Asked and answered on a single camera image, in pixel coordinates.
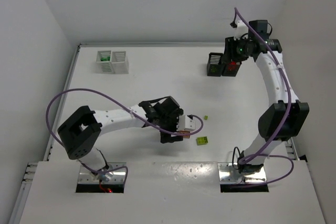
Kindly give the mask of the red lego brick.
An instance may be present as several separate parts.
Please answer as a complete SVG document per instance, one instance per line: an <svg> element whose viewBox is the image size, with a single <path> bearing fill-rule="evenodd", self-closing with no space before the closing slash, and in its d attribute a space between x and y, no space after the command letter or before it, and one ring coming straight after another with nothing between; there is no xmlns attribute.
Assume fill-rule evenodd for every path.
<svg viewBox="0 0 336 224"><path fill-rule="evenodd" d="M239 65L235 62L231 62L227 67L229 72L236 72L238 68L239 68Z"/></svg>

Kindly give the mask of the orange lego plate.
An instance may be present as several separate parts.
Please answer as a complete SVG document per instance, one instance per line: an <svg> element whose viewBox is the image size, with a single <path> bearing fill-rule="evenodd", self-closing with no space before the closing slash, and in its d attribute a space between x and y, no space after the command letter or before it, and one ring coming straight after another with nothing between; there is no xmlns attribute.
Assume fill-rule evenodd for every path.
<svg viewBox="0 0 336 224"><path fill-rule="evenodd" d="M178 131L179 136L189 139L191 137L190 131Z"/></svg>

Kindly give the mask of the lime lego brick large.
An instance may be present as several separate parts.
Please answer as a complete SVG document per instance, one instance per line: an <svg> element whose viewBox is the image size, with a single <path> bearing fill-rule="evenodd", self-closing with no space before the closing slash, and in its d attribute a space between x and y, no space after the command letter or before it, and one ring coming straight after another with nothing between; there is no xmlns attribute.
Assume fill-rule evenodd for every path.
<svg viewBox="0 0 336 224"><path fill-rule="evenodd" d="M197 137L196 138L196 144L198 146L206 145L206 144L208 144L208 138L206 136Z"/></svg>

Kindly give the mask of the lime lego brick small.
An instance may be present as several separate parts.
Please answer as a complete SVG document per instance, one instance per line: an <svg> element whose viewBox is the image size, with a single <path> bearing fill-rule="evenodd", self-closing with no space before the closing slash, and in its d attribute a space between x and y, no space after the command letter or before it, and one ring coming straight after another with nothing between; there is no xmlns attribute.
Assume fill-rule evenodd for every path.
<svg viewBox="0 0 336 224"><path fill-rule="evenodd" d="M210 69L209 69L209 72L210 72L210 74L211 75L217 75L218 74L218 68L217 67L211 67Z"/></svg>

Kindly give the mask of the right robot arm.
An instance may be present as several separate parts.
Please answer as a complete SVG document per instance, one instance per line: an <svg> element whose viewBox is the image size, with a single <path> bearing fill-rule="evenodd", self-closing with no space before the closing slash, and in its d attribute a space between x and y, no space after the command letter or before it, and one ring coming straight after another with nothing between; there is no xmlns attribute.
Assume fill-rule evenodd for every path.
<svg viewBox="0 0 336 224"><path fill-rule="evenodd" d="M234 168L252 174L261 170L265 159L280 142L297 136L309 113L309 105L300 102L288 80L282 47L271 39L267 20L234 20L234 35L225 39L224 52L211 52L206 72L209 77L235 77L242 62L252 57L260 70L268 94L269 108L258 120L258 135L242 151Z"/></svg>

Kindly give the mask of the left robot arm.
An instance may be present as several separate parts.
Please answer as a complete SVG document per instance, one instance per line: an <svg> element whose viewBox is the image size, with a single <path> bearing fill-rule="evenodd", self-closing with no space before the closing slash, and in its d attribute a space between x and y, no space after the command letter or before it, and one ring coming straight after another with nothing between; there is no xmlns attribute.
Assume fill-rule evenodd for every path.
<svg viewBox="0 0 336 224"><path fill-rule="evenodd" d="M108 169L102 153L94 147L98 137L113 131L154 125L160 129L161 143L174 143L183 140L182 136L173 134L185 130L186 119L183 109L172 97L163 97L110 111L81 106L57 132L68 157L79 160L85 168L97 174Z"/></svg>

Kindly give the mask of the black slotted bin right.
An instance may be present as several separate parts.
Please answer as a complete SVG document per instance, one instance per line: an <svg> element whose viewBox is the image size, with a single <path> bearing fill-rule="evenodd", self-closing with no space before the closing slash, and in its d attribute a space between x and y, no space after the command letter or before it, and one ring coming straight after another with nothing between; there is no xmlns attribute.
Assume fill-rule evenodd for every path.
<svg viewBox="0 0 336 224"><path fill-rule="evenodd" d="M228 64L224 65L222 76L236 77L240 67L241 67L241 62L231 61Z"/></svg>

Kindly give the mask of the black slotted bin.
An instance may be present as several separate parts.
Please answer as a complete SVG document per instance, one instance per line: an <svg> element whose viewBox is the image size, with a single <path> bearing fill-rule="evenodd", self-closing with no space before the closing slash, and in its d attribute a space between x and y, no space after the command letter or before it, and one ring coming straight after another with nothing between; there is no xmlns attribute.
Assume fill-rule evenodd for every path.
<svg viewBox="0 0 336 224"><path fill-rule="evenodd" d="M220 52L210 52L208 55L208 62L207 62L207 76L209 77L220 77L223 73L224 64L222 64L222 56L223 53ZM209 72L209 69L211 67L217 67L218 68L218 74L217 75L211 75Z"/></svg>
<svg viewBox="0 0 336 224"><path fill-rule="evenodd" d="M228 64L224 65L222 76L236 77L240 67L241 67L241 62L231 61Z"/></svg>

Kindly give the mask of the black slotted bin left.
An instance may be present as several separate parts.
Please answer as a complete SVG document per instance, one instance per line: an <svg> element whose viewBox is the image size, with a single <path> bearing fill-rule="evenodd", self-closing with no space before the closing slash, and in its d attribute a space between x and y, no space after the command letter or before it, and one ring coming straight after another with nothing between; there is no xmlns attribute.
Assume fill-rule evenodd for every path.
<svg viewBox="0 0 336 224"><path fill-rule="evenodd" d="M210 52L208 55L208 62L207 62L207 76L209 77L220 77L223 73L224 64L222 64L222 56L223 53L220 52ZM209 72L209 69L211 67L217 67L218 68L218 74L217 75L211 75Z"/></svg>

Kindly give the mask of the white slotted bin right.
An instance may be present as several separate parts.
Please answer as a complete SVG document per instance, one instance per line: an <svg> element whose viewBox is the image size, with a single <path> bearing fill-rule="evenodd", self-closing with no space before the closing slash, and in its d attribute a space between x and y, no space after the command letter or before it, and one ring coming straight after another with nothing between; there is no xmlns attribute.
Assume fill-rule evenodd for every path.
<svg viewBox="0 0 336 224"><path fill-rule="evenodd" d="M113 51L111 64L115 74L129 73L129 61L126 51Z"/></svg>

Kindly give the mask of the white slotted bin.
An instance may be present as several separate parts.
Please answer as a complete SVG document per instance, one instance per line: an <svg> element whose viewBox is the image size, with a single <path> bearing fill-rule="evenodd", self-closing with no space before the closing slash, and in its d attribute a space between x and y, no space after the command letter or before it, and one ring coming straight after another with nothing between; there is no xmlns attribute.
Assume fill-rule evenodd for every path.
<svg viewBox="0 0 336 224"><path fill-rule="evenodd" d="M126 51L113 51L111 64L115 74L129 73L129 61Z"/></svg>
<svg viewBox="0 0 336 224"><path fill-rule="evenodd" d="M111 50L102 50L97 52L96 65L101 73L114 73L112 62L111 62L112 52ZM110 57L109 61L101 61L102 57Z"/></svg>

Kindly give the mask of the white slotted bin left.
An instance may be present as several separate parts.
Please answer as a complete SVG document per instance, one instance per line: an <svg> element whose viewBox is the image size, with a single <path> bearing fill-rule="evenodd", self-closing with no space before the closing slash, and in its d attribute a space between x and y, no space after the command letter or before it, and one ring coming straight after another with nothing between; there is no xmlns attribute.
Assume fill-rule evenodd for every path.
<svg viewBox="0 0 336 224"><path fill-rule="evenodd" d="M96 65L101 73L114 73L112 62L111 62L112 52L111 50L102 50L97 52ZM109 61L101 61L102 57L110 57Z"/></svg>

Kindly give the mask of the aluminium frame rail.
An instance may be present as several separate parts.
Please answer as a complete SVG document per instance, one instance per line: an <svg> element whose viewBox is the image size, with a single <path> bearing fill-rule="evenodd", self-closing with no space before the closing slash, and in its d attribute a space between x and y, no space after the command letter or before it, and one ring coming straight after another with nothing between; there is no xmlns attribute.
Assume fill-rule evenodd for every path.
<svg viewBox="0 0 336 224"><path fill-rule="evenodd" d="M86 47L224 47L224 42L86 42L79 48Z"/></svg>

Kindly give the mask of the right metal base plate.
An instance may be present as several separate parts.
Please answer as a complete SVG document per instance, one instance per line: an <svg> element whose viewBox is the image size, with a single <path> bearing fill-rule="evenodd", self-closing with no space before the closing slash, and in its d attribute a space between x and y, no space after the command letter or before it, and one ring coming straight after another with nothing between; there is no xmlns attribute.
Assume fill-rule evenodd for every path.
<svg viewBox="0 0 336 224"><path fill-rule="evenodd" d="M219 182L221 185L261 184L267 181L265 169L258 172L239 172L232 163L218 163Z"/></svg>

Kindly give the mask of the metal base plate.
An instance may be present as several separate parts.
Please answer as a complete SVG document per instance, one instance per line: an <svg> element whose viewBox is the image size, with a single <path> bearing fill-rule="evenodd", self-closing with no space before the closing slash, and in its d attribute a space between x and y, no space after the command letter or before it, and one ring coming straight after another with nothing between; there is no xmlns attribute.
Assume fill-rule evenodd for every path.
<svg viewBox="0 0 336 224"><path fill-rule="evenodd" d="M265 169L258 172L239 172L232 163L218 163L219 182L221 185L261 184L267 181Z"/></svg>
<svg viewBox="0 0 336 224"><path fill-rule="evenodd" d="M125 181L127 174L126 163L107 163L108 170L113 169L112 172L104 175L94 175L82 165L80 166L78 183L79 184L98 184L101 181L103 184L122 184Z"/></svg>

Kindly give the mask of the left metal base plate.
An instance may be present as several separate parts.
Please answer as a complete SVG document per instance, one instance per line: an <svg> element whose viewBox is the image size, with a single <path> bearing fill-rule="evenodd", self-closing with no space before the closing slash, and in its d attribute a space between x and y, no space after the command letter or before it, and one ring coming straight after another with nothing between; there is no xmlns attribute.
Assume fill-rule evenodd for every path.
<svg viewBox="0 0 336 224"><path fill-rule="evenodd" d="M126 163L107 163L108 170L113 169L112 172L104 175L94 175L82 165L80 166L78 183L79 184L98 184L101 181L103 184L122 184L125 181L127 174Z"/></svg>

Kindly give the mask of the right side aluminium rail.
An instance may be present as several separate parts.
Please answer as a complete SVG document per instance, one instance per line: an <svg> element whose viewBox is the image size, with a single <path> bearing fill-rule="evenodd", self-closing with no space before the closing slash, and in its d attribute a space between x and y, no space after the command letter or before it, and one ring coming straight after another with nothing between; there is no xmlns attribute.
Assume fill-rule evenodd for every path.
<svg viewBox="0 0 336 224"><path fill-rule="evenodd" d="M288 139L287 141L285 141L285 147L286 147L287 156L290 159L296 160L296 161L300 159L297 149L296 149L294 139L292 137Z"/></svg>

